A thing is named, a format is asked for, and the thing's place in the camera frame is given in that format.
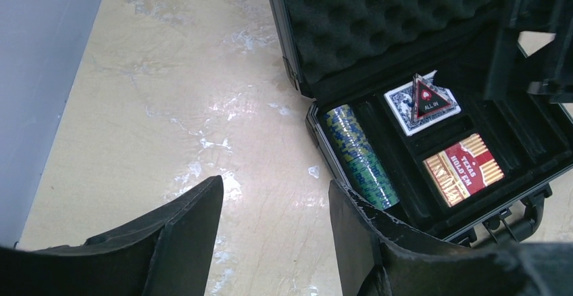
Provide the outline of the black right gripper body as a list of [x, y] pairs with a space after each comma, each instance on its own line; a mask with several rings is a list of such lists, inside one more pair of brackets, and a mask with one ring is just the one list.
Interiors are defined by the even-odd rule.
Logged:
[[496, 0], [492, 57], [483, 97], [512, 91], [572, 102], [572, 0]]

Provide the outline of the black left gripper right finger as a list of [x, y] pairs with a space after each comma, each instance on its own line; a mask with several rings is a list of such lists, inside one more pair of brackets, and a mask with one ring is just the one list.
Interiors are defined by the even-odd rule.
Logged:
[[572, 245], [471, 249], [436, 239], [332, 180], [330, 221], [344, 295], [571, 295]]

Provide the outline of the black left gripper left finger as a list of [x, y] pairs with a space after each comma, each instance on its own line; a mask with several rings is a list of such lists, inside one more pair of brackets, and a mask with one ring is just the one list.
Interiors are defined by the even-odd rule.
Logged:
[[221, 176], [82, 245], [1, 249], [2, 295], [203, 295], [222, 204]]

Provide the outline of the red Texas Hold'em card box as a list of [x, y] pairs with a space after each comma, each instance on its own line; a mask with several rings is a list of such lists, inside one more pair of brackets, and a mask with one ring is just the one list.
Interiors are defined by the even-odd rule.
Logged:
[[502, 168], [478, 133], [431, 155], [423, 164], [449, 208], [505, 177]]

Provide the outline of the blue playing card deck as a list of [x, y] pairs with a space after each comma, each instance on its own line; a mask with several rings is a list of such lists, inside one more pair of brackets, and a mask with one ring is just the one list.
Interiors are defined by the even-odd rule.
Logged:
[[414, 74], [411, 81], [384, 94], [408, 137], [462, 111], [449, 89], [434, 84], [436, 73]]

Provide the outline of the blue green poker chip stack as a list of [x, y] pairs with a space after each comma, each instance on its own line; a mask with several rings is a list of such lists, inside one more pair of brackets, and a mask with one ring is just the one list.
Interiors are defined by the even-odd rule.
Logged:
[[352, 162], [373, 153], [372, 146], [349, 105], [341, 105], [326, 112], [324, 120], [336, 148], [346, 162]]

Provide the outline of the black poker carrying case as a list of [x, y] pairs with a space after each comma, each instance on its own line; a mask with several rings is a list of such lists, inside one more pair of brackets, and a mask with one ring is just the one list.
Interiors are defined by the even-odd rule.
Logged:
[[523, 241], [572, 167], [572, 0], [269, 0], [307, 128], [374, 207]]

